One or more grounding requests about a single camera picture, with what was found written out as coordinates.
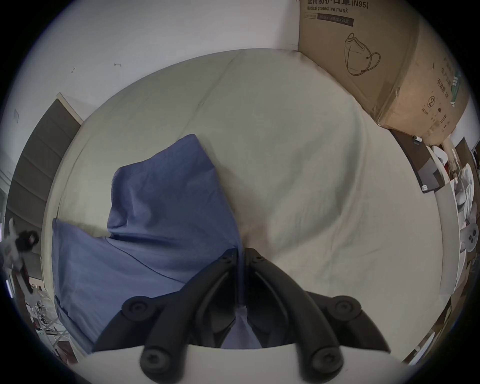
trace mattress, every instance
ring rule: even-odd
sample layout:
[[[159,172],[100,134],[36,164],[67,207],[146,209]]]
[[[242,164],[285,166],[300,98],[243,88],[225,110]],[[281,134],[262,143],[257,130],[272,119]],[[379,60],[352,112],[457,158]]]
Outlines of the mattress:
[[[113,96],[82,125],[55,176],[51,223],[108,236],[115,171],[194,133],[213,162],[243,246],[305,290],[350,295],[405,358],[448,297],[439,296],[442,233],[392,134],[296,51],[247,49],[188,60]]]

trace wooden headboard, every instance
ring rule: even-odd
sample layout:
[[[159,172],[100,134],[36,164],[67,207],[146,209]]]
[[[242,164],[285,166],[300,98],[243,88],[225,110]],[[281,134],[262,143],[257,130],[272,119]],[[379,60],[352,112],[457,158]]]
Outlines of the wooden headboard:
[[[80,123],[58,99],[42,116],[13,173],[5,211],[5,234],[8,234],[8,222],[13,217],[18,232],[35,230],[41,237],[50,187],[79,128]],[[40,243],[24,259],[29,275],[43,280]]]

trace white fabric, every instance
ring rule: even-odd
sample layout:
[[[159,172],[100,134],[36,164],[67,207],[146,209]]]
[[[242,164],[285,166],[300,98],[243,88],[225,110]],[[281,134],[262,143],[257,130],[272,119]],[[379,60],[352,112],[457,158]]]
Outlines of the white fabric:
[[[445,165],[448,161],[448,155],[446,154],[446,152],[443,149],[437,147],[436,145],[432,145],[432,150],[433,153],[435,153],[435,155],[440,159],[442,165]]]
[[[440,172],[440,175],[442,175],[442,179],[444,180],[445,184],[448,184],[450,182],[450,178],[448,177],[448,172],[446,171],[444,165],[442,164],[441,160],[438,158],[438,156],[430,149],[428,145],[425,146],[428,151],[430,152],[430,156],[433,159],[433,162],[436,164],[438,171]]]
[[[448,298],[442,233],[391,133],[298,52],[229,51],[153,73],[83,124],[56,175],[51,219],[107,232],[115,170],[195,133],[214,163],[246,247],[304,289],[358,299],[403,359]]]
[[[473,173],[470,164],[467,164],[463,167],[462,172],[460,173],[460,179],[465,187],[465,217],[469,217],[472,209],[474,193]]]

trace mask illustration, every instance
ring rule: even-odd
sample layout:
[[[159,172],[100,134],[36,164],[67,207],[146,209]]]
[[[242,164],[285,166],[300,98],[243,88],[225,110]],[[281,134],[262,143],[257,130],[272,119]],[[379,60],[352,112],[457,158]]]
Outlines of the mask illustration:
[[[353,76],[360,76],[375,68],[380,62],[380,53],[371,53],[368,47],[351,33],[345,40],[345,65]]]

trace white wall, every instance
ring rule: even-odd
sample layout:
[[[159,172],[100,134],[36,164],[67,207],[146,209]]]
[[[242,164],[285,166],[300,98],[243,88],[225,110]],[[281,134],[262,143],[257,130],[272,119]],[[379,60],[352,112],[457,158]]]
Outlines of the white wall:
[[[463,138],[470,149],[470,151],[477,145],[480,140],[480,122],[477,111],[475,110],[475,103],[470,97],[467,107],[463,113],[460,121],[457,123],[455,130],[452,132],[450,138],[453,145],[457,145]]]
[[[12,178],[58,92],[85,120],[161,68],[231,49],[297,49],[298,34],[295,0],[77,1],[43,33],[18,73],[0,123],[0,170]]]

